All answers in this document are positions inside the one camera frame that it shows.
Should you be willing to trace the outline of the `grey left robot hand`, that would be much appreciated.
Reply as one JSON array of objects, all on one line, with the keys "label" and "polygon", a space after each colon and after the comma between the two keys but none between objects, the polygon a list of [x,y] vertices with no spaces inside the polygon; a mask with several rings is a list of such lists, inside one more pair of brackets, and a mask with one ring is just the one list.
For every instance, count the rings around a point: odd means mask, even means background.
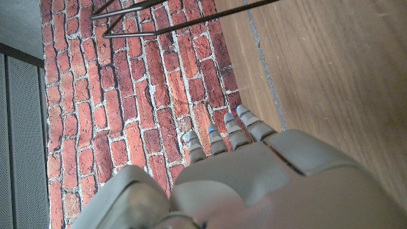
[{"label": "grey left robot hand", "polygon": [[74,228],[405,228],[406,211],[355,160],[299,131],[277,132],[243,105],[195,132],[190,164],[170,193],[127,165],[97,192]]}]

